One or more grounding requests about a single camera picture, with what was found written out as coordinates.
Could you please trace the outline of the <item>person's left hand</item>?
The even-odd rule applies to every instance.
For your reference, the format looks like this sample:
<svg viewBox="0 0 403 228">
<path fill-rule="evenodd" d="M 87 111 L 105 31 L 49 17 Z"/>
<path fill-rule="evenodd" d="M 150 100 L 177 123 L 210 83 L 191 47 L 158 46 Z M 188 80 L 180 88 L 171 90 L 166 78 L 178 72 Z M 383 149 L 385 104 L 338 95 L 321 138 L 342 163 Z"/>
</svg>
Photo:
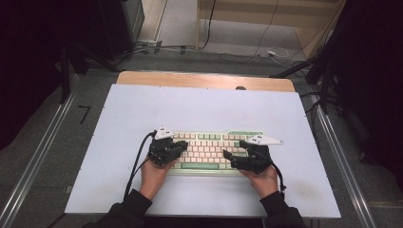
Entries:
<svg viewBox="0 0 403 228">
<path fill-rule="evenodd" d="M 168 171 L 177 161 L 158 166 L 152 161 L 146 161 L 141 167 L 142 183 L 139 192 L 149 200 L 153 200 L 162 188 Z"/>
</svg>

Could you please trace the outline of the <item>green and pink keyboard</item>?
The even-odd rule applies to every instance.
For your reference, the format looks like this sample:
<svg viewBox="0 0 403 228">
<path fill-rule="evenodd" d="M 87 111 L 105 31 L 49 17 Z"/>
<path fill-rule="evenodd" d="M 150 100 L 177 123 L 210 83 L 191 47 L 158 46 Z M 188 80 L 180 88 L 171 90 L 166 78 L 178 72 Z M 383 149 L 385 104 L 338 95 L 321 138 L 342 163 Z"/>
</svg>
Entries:
<svg viewBox="0 0 403 228">
<path fill-rule="evenodd" d="M 227 150 L 234 156 L 247 156 L 240 141 L 247 141 L 261 131 L 230 130 L 218 132 L 176 132 L 173 142 L 186 141 L 187 149 L 182 152 L 169 175 L 179 176 L 239 176 L 240 172 L 231 167 L 223 156 Z"/>
</svg>

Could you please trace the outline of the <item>aluminium floor rail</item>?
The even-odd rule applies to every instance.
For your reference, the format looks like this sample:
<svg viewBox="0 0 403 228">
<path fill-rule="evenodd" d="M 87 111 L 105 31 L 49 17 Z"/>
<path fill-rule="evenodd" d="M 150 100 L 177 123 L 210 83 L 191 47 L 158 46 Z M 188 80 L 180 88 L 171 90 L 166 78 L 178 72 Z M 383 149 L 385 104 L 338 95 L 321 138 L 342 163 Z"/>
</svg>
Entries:
<svg viewBox="0 0 403 228">
<path fill-rule="evenodd" d="M 374 221 L 374 217 L 371 213 L 370 207 L 365 200 L 365 197 L 359 187 L 359 184 L 355 178 L 354 172 L 344 155 L 344 150 L 339 142 L 339 139 L 331 124 L 330 118 L 324 111 L 319 108 L 317 116 L 324 131 L 327 142 L 330 145 L 333 156 L 335 158 L 338 170 L 343 178 L 346 189 L 349 193 L 352 205 L 357 214 L 358 220 L 362 228 L 377 228 Z"/>
<path fill-rule="evenodd" d="M 14 222 L 75 95 L 71 92 L 60 104 L 58 93 L 51 94 L 12 144 L 1 151 L 0 228 L 10 228 Z"/>
</svg>

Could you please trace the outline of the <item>grey power strip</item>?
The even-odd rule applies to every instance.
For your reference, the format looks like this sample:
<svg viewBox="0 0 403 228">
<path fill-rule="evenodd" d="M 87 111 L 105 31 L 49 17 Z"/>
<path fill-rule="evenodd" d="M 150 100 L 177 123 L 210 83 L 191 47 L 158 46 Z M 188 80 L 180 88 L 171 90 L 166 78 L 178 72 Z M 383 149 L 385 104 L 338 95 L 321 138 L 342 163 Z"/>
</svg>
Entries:
<svg viewBox="0 0 403 228">
<path fill-rule="evenodd" d="M 162 46 L 162 41 L 138 41 L 136 48 L 159 48 Z"/>
</svg>

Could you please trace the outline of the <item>light wooden shelf unit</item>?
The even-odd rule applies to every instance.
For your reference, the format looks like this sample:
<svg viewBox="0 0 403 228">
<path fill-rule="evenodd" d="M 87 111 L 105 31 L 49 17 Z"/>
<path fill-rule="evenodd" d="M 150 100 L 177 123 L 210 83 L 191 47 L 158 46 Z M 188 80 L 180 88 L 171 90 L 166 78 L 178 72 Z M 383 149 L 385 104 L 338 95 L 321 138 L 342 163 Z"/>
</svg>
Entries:
<svg viewBox="0 0 403 228">
<path fill-rule="evenodd" d="M 197 0 L 195 45 L 201 19 L 294 28 L 306 58 L 317 55 L 347 0 Z"/>
</svg>

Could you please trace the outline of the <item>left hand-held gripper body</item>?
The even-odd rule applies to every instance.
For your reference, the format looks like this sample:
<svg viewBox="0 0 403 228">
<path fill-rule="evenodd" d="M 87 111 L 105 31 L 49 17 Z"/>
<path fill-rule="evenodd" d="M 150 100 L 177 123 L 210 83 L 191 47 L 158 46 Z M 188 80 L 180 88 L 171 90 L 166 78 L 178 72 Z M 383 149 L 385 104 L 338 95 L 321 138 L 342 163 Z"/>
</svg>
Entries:
<svg viewBox="0 0 403 228">
<path fill-rule="evenodd" d="M 172 152 L 174 135 L 173 131 L 160 126 L 149 146 L 148 158 L 159 166 L 164 166 L 174 161 L 174 153 Z"/>
</svg>

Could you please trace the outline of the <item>black cabinet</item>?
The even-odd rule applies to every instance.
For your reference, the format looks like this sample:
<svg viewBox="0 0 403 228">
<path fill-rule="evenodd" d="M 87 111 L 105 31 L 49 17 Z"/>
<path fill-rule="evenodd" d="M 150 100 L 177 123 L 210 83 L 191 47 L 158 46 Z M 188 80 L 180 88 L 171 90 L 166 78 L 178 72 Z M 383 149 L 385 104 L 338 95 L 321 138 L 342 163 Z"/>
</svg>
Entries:
<svg viewBox="0 0 403 228">
<path fill-rule="evenodd" d="M 106 56 L 114 60 L 134 50 L 144 23 L 142 0 L 98 0 L 106 30 Z"/>
</svg>

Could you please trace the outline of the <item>white table mat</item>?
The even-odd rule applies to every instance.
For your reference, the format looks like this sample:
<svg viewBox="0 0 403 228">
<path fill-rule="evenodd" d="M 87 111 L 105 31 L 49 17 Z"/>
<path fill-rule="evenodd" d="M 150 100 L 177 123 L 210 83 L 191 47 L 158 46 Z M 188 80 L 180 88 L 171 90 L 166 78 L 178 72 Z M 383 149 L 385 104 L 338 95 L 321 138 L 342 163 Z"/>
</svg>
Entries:
<svg viewBox="0 0 403 228">
<path fill-rule="evenodd" d="M 295 92 L 113 85 L 73 186 L 66 211 L 105 213 L 122 200 L 146 148 L 145 135 L 172 131 L 259 130 L 279 143 L 271 157 L 284 178 L 285 200 L 305 218 L 339 217 L 334 193 Z"/>
</svg>

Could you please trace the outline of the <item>dark curtain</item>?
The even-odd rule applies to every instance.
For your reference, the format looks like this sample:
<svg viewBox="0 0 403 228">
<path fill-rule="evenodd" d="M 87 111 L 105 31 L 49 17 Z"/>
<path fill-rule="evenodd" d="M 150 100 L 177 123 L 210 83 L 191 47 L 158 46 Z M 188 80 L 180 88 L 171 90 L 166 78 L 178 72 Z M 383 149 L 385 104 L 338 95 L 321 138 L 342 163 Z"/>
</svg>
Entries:
<svg viewBox="0 0 403 228">
<path fill-rule="evenodd" d="M 364 153 L 403 191 L 403 0 L 346 0 L 334 37 L 336 91 Z"/>
<path fill-rule="evenodd" d="M 94 0 L 0 0 L 0 150 L 64 81 L 55 66 L 84 66 L 80 26 Z"/>
</svg>

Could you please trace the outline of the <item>person's dark trousers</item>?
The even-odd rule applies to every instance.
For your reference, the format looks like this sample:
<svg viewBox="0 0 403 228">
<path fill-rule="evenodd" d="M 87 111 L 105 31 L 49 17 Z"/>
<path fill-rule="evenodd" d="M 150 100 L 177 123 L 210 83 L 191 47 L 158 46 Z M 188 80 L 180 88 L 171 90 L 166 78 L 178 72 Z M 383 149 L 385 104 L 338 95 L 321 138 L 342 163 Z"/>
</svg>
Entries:
<svg viewBox="0 0 403 228">
<path fill-rule="evenodd" d="M 261 218 L 146 217 L 143 228 L 263 228 Z"/>
</svg>

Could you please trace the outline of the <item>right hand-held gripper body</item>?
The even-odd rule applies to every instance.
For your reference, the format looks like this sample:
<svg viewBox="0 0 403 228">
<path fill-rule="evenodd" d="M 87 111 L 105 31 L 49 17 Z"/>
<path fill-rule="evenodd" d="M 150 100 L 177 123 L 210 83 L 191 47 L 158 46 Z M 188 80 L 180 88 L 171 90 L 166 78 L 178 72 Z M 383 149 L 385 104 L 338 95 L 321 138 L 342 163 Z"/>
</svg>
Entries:
<svg viewBox="0 0 403 228">
<path fill-rule="evenodd" d="M 251 147 L 246 150 L 247 158 L 243 170 L 260 174 L 267 167 L 274 164 L 270 155 L 270 145 L 283 145 L 283 140 L 274 139 L 265 135 L 255 135 L 246 140 Z"/>
</svg>

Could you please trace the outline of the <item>person's right hand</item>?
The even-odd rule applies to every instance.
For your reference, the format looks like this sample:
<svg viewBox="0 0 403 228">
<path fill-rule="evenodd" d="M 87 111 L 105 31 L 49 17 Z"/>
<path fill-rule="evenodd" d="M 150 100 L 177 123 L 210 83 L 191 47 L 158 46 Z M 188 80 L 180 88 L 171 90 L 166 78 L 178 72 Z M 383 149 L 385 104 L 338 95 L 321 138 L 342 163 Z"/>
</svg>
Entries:
<svg viewBox="0 0 403 228">
<path fill-rule="evenodd" d="M 258 175 L 246 170 L 240 170 L 240 172 L 250 181 L 261 199 L 278 191 L 278 174 L 273 166 L 269 166 Z"/>
</svg>

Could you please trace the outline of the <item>black tripod stand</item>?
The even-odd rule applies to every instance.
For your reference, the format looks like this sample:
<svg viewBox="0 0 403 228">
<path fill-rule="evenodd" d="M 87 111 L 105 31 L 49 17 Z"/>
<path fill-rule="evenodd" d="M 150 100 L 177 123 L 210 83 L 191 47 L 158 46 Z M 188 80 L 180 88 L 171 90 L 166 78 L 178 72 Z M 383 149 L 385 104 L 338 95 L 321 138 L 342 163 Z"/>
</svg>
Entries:
<svg viewBox="0 0 403 228">
<path fill-rule="evenodd" d="M 274 75 L 274 78 L 285 79 L 299 70 L 310 67 L 311 69 L 306 75 L 305 81 L 308 85 L 313 85 L 317 83 L 318 80 L 321 80 L 318 104 L 322 111 L 325 114 L 328 114 L 328 90 L 332 77 L 332 66 L 333 64 L 330 57 L 330 51 L 326 47 L 323 47 L 314 57 L 292 66 L 290 69 L 287 69 L 277 75 Z"/>
</svg>

